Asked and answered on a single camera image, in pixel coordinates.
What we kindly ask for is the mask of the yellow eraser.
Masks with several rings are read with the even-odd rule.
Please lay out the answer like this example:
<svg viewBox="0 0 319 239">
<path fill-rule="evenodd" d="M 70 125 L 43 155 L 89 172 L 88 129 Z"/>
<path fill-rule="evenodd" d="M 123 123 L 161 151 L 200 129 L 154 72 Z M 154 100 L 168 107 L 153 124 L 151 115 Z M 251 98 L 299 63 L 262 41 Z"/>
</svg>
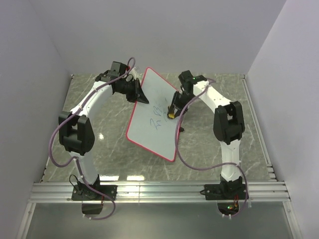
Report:
<svg viewBox="0 0 319 239">
<path fill-rule="evenodd" d="M 175 113 L 174 113 L 174 111 L 168 112 L 168 113 L 167 113 L 167 117 L 168 117 L 169 119 L 174 119 L 174 118 L 175 118 Z"/>
</svg>

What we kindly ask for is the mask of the red framed whiteboard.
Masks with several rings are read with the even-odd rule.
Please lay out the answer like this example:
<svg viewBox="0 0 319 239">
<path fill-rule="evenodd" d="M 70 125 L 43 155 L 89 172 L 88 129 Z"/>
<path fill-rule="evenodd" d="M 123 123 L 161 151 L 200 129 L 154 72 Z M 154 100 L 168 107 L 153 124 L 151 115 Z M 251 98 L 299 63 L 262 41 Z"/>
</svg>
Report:
<svg viewBox="0 0 319 239">
<path fill-rule="evenodd" d="M 136 102 L 129 120 L 128 141 L 169 161 L 175 161 L 175 129 L 178 119 L 167 117 L 177 89 L 152 68 L 146 68 L 142 91 L 149 103 Z"/>
</svg>

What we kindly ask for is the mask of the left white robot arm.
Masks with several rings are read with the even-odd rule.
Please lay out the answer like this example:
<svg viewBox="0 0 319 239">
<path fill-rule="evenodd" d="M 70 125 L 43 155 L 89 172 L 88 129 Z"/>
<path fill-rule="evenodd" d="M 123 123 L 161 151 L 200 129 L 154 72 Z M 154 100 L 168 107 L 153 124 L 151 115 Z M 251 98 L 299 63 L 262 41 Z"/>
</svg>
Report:
<svg viewBox="0 0 319 239">
<path fill-rule="evenodd" d="M 89 93 L 68 112 L 63 111 L 58 118 L 55 133 L 59 143 L 69 152 L 71 158 L 64 164 L 52 163 L 57 167 L 66 167 L 74 162 L 78 175 L 74 193 L 83 200 L 112 200 L 101 190 L 100 176 L 93 164 L 91 150 L 95 143 L 95 133 L 91 120 L 114 93 L 125 95 L 130 103 L 148 103 L 134 67 L 121 65 L 120 69 L 110 69 L 99 74 Z"/>
</svg>

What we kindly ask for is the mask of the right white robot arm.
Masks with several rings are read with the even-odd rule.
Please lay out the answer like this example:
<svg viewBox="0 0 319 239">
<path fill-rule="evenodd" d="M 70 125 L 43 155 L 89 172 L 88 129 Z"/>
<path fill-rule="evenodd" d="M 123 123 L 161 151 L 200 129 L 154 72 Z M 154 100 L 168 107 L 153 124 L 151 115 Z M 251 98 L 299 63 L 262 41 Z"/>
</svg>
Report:
<svg viewBox="0 0 319 239">
<path fill-rule="evenodd" d="M 167 112 L 169 119 L 178 118 L 175 137 L 179 134 L 182 115 L 190 104 L 201 99 L 214 113 L 213 133 L 221 145 L 222 170 L 217 195 L 235 199 L 243 186 L 243 177 L 238 168 L 240 141 L 245 131 L 242 105 L 239 101 L 232 102 L 222 96 L 212 87 L 212 80 L 202 75 L 193 76 L 187 70 L 178 78 L 181 83 L 180 91 L 174 93 Z"/>
</svg>

